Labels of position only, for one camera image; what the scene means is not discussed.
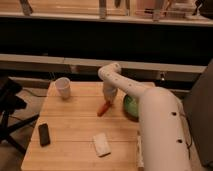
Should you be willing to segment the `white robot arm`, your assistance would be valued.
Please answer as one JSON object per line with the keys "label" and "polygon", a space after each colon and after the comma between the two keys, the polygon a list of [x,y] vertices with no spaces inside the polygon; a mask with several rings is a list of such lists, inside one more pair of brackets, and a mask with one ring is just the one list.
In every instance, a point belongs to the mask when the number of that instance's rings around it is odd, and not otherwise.
{"label": "white robot arm", "polygon": [[166,88],[122,76],[118,63],[102,66],[98,76],[106,100],[114,101],[120,89],[138,102],[144,171],[192,171],[181,101]]}

